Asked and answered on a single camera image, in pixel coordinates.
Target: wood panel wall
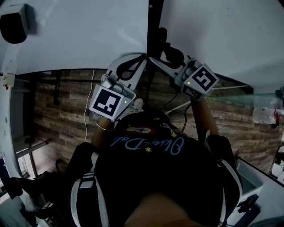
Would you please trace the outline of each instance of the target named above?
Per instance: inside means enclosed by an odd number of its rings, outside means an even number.
[[[94,79],[100,80],[105,71],[97,70],[94,73]],[[91,77],[91,70],[64,71],[62,74],[62,79],[91,79]],[[145,100],[147,84],[148,76],[143,75],[135,91],[138,98]],[[236,84],[233,82],[221,79],[217,87],[234,85]],[[40,151],[34,152],[35,164],[39,173],[44,170],[54,170],[54,163],[58,158],[64,161],[64,164],[61,164],[64,172],[76,146],[84,142],[86,134],[84,112],[91,84],[61,82],[59,106],[53,105],[54,87],[54,85],[37,83],[35,91],[34,144],[42,140],[50,140],[47,146],[43,147]],[[216,99],[219,96],[247,94],[249,91],[251,91],[251,88],[215,90],[206,97],[206,100],[211,108],[220,135],[226,136],[229,139],[234,155],[242,157],[261,170],[268,172],[273,163],[275,152],[278,146],[280,146],[283,124],[281,123],[276,129],[273,129],[270,125],[254,124],[252,120],[253,106],[223,102]],[[163,105],[175,93],[175,90],[170,87],[168,78],[160,73],[156,73],[150,88],[148,105],[149,107],[166,111]],[[179,94],[167,105],[167,108],[172,109],[188,101],[188,96]],[[169,118],[176,127],[182,129],[184,125],[183,112],[171,112]],[[98,116],[93,115],[87,109],[87,141],[90,141],[95,131],[97,120]],[[185,133],[197,139],[191,109],[187,111]]]

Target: bracelet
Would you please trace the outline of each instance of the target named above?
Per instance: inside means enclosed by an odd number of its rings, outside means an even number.
[[[96,122],[96,125],[97,125],[99,128],[101,128],[102,130],[105,130],[105,131],[113,131],[113,130],[114,130],[114,129],[105,129],[105,128],[103,128],[102,126],[99,125],[99,122],[98,122],[98,121]]]

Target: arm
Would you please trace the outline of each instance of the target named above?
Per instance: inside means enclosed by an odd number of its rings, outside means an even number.
[[[210,130],[211,135],[218,135],[217,125],[205,99],[202,99],[199,102],[191,99],[191,106],[199,141],[205,139],[208,130]]]
[[[112,130],[114,128],[114,122],[111,122],[110,120],[104,117],[101,117],[99,119],[98,125],[108,130]],[[99,149],[103,148],[108,142],[111,133],[112,131],[105,131],[100,127],[97,127],[95,133],[92,136],[91,144]]]

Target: black t-shirt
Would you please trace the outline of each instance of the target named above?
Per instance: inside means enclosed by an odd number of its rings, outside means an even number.
[[[82,165],[78,162],[84,160],[78,157],[86,150],[86,159],[91,159],[92,152],[100,155],[95,175],[110,226],[123,226],[141,199],[152,192],[164,193],[175,200],[192,220],[216,226],[221,215],[224,181],[217,160],[226,160],[234,170],[236,167],[225,137],[211,135],[207,142],[210,150],[174,127],[161,111],[135,113],[118,122],[105,150],[99,151],[86,143],[78,146],[66,176],[71,182],[82,177],[82,173],[74,174],[70,169],[76,166],[78,170]],[[90,161],[83,165],[79,172],[88,172]],[[94,217],[99,224],[99,214]]]

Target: white cable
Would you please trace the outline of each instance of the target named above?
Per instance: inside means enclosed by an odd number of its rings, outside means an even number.
[[[250,87],[250,86],[249,85],[241,85],[241,86],[232,86],[232,87],[216,87],[216,88],[212,88],[212,90],[232,89],[232,88],[239,88],[239,87]],[[173,112],[174,110],[177,110],[177,109],[179,109],[179,108],[181,108],[181,107],[183,107],[183,106],[185,106],[189,103],[190,103],[190,101],[186,102],[186,103],[184,103],[180,106],[177,106],[177,107],[173,108],[172,110],[165,112],[165,115],[168,115],[169,113]]]
[[[85,128],[86,128],[86,136],[85,136],[85,142],[86,142],[86,138],[87,138],[87,134],[88,134],[88,130],[87,130],[87,124],[86,124],[86,110],[87,110],[87,106],[88,106],[88,100],[89,100],[89,97],[90,97],[90,94],[92,92],[92,89],[93,89],[93,82],[91,82],[91,90],[90,90],[90,93],[88,95],[88,98],[87,98],[87,102],[86,102],[86,108],[85,108],[85,112],[84,112],[84,121],[85,121]]]

